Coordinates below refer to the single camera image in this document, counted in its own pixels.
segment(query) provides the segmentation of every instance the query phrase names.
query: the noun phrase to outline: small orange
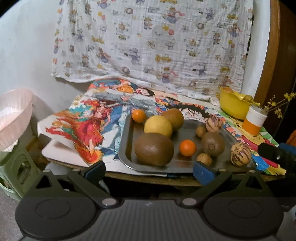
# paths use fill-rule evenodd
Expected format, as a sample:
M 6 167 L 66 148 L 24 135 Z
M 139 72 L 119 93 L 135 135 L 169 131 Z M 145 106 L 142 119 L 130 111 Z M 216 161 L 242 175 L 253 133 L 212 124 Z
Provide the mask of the small orange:
M 143 110 L 136 109 L 133 111 L 132 118 L 137 123 L 143 123 L 147 119 L 147 116 Z
M 184 140 L 180 143 L 179 150 L 184 156 L 192 156 L 196 152 L 196 145 L 191 140 Z

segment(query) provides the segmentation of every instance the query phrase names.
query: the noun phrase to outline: orange and white cup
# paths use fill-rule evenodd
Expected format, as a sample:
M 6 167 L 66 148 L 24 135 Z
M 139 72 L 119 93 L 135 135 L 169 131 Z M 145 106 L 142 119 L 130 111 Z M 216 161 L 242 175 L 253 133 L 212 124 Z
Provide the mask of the orange and white cup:
M 255 104 L 250 105 L 247 116 L 242 124 L 242 128 L 251 134 L 257 136 L 267 118 L 267 111 Z

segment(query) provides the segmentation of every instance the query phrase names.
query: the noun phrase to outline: dried flower branch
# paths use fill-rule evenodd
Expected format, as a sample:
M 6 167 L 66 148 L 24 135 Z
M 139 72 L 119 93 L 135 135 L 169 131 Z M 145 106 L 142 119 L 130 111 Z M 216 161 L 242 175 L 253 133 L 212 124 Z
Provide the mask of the dried flower branch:
M 274 99 L 275 99 L 275 95 L 274 95 L 272 97 L 272 99 L 270 99 L 270 101 L 267 102 L 268 106 L 266 106 L 266 105 L 264 106 L 264 110 L 266 110 L 267 112 L 274 110 L 274 113 L 278 116 L 278 118 L 283 118 L 281 109 L 279 107 L 287 104 L 295 97 L 296 97 L 296 93 L 291 93 L 291 94 L 286 93 L 286 94 L 284 94 L 284 99 L 281 100 L 280 102 L 276 103 L 274 101 Z

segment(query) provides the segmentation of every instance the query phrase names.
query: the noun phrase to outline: cartoon print fabric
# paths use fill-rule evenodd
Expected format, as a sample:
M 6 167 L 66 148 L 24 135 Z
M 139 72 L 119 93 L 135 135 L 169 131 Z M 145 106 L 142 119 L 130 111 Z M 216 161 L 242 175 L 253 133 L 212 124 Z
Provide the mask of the cartoon print fabric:
M 60 0 L 55 77 L 133 83 L 217 104 L 240 92 L 253 0 Z
M 184 103 L 178 95 L 142 88 L 121 78 L 95 80 L 84 95 L 77 96 L 71 106 L 51 115 L 39 123 L 42 133 L 76 150 L 91 165 L 98 160 L 118 161 L 117 152 L 126 117 L 134 109 L 143 109 L 149 115 L 159 115 L 170 109 L 179 109 L 185 119 L 205 123 L 211 115 L 219 117 L 223 128 L 239 141 L 249 145 L 257 169 L 268 174 L 284 174 L 277 164 L 262 159 L 257 154 L 258 145 L 266 142 L 277 145 L 264 132 L 258 139 L 250 137 L 241 128 L 241 122 L 225 113 L 198 104 Z

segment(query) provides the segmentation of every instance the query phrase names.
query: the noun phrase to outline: wooden table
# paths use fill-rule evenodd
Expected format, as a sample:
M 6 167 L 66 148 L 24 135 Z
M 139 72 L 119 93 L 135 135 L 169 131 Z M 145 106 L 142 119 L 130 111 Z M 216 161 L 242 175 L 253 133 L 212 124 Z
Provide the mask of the wooden table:
M 85 167 L 76 166 L 67 164 L 64 162 L 56 161 L 53 159 L 47 158 L 50 162 L 54 162 L 56 164 L 62 165 L 64 167 L 69 167 L 72 169 L 81 169 L 83 170 Z M 158 185 L 169 185 L 169 186 L 184 186 L 184 187 L 201 187 L 202 184 L 196 180 L 194 177 L 158 177 L 158 176 L 137 176 L 130 175 L 119 172 L 106 172 L 106 177 L 116 178 L 120 180 L 133 181 L 139 183 L 149 183 L 149 184 L 158 184 Z M 237 179 L 242 178 L 243 174 L 235 175 Z M 261 175 L 264 181 L 272 181 L 277 180 L 279 178 L 283 178 L 283 176 L 270 176 L 270 175 Z

